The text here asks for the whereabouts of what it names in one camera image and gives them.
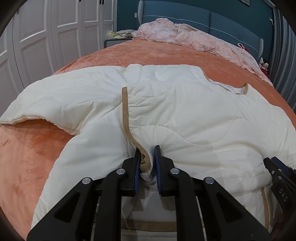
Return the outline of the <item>cloth pile on nightstand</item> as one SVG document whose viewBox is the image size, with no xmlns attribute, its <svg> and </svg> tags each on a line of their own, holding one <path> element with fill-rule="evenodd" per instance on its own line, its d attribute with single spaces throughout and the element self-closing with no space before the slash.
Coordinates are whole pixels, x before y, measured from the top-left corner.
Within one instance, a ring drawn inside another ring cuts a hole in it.
<svg viewBox="0 0 296 241">
<path fill-rule="evenodd" d="M 107 34 L 107 40 L 123 40 L 123 39 L 128 39 L 132 38 L 132 33 L 134 30 L 121 30 L 121 31 L 110 31 Z"/>
</svg>

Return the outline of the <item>grey curtain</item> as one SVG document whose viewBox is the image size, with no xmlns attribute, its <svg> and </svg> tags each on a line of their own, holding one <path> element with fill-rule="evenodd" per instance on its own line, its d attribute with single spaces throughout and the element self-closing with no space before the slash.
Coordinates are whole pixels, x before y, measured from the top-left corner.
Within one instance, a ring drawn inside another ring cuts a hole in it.
<svg viewBox="0 0 296 241">
<path fill-rule="evenodd" d="M 295 110 L 295 33 L 278 9 L 273 9 L 273 51 L 269 61 L 269 77 L 274 88 Z"/>
</svg>

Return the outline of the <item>blue upholstered headboard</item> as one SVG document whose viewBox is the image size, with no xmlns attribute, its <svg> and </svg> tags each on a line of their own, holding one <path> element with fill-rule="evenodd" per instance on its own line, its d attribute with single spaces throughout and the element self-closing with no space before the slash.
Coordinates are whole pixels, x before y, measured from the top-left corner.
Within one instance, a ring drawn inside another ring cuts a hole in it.
<svg viewBox="0 0 296 241">
<path fill-rule="evenodd" d="M 207 9 L 169 1 L 139 1 L 139 24 L 157 18 L 167 18 L 175 24 L 187 24 L 233 45 L 241 44 L 259 60 L 263 53 L 263 39 L 237 22 Z"/>
</svg>

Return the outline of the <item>framed wall picture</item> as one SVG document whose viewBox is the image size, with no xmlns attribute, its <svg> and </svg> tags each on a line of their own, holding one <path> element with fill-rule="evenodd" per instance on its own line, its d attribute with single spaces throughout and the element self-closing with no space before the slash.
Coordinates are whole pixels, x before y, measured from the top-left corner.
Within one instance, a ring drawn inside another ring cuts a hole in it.
<svg viewBox="0 0 296 241">
<path fill-rule="evenodd" d="M 250 6 L 250 0 L 240 0 L 240 1 L 247 6 Z"/>
</svg>

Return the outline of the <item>pink floral quilt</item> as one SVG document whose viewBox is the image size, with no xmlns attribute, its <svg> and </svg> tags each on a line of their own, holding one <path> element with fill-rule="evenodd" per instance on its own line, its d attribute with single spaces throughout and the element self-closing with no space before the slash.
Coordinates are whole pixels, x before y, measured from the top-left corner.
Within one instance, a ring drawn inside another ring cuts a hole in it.
<svg viewBox="0 0 296 241">
<path fill-rule="evenodd" d="M 220 56 L 272 85 L 255 58 L 245 49 L 190 25 L 175 24 L 167 18 L 157 18 L 152 22 L 140 25 L 138 30 L 132 32 L 132 36 L 135 39 L 171 43 Z"/>
</svg>

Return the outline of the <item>red plush toy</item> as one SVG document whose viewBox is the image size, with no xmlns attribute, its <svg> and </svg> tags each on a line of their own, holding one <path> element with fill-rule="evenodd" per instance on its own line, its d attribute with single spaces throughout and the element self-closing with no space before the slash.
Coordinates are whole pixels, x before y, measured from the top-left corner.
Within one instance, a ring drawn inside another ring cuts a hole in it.
<svg viewBox="0 0 296 241">
<path fill-rule="evenodd" d="M 267 75 L 269 64 L 262 57 L 260 57 L 258 64 L 261 71 Z"/>
</svg>

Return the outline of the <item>orange velvet bedspread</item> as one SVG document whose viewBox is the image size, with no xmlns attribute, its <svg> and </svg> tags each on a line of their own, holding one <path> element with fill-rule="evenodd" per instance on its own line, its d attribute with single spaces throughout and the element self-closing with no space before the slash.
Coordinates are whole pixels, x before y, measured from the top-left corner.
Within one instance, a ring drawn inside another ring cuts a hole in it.
<svg viewBox="0 0 296 241">
<path fill-rule="evenodd" d="M 295 113 L 268 83 L 220 56 L 179 45 L 131 40 L 79 58 L 58 70 L 66 73 L 93 66 L 193 65 L 218 82 L 241 87 L 248 83 L 290 120 Z M 70 135 L 46 120 L 1 126 L 1 209 L 16 232 L 26 238 L 33 213 L 54 162 Z"/>
</svg>

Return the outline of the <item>dark bedside table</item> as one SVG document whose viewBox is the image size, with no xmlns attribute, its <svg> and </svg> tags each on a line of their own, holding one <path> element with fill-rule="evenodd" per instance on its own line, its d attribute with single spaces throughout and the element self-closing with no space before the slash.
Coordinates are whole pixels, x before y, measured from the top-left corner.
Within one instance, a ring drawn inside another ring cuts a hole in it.
<svg viewBox="0 0 296 241">
<path fill-rule="evenodd" d="M 109 39 L 104 41 L 104 48 L 111 47 L 120 43 L 124 43 L 126 41 L 130 41 L 133 38 L 126 38 L 126 39 Z"/>
</svg>

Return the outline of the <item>cream quilted jacket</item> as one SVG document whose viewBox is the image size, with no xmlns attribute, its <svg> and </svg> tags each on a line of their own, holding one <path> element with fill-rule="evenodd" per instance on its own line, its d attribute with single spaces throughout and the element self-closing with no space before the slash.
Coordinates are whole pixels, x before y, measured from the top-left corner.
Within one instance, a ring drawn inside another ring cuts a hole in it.
<svg viewBox="0 0 296 241">
<path fill-rule="evenodd" d="M 272 237 L 281 236 L 284 216 L 275 216 L 263 161 L 277 157 L 295 168 L 295 122 L 248 83 L 216 82 L 191 65 L 82 68 L 26 87 L 1 126 L 29 120 L 48 121 L 71 137 L 49 172 L 30 230 L 83 178 L 106 177 L 139 149 L 140 190 L 122 200 L 122 239 L 175 240 L 174 198 L 158 194 L 159 145 L 175 167 L 214 178 Z"/>
</svg>

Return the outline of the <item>white panelled wardrobe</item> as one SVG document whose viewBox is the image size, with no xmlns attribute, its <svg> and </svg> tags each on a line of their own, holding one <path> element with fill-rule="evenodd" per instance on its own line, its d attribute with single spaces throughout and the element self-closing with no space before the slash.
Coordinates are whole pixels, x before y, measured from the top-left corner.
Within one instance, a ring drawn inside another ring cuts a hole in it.
<svg viewBox="0 0 296 241">
<path fill-rule="evenodd" d="M 27 1 L 1 35 L 1 112 L 31 83 L 103 49 L 117 1 Z"/>
</svg>

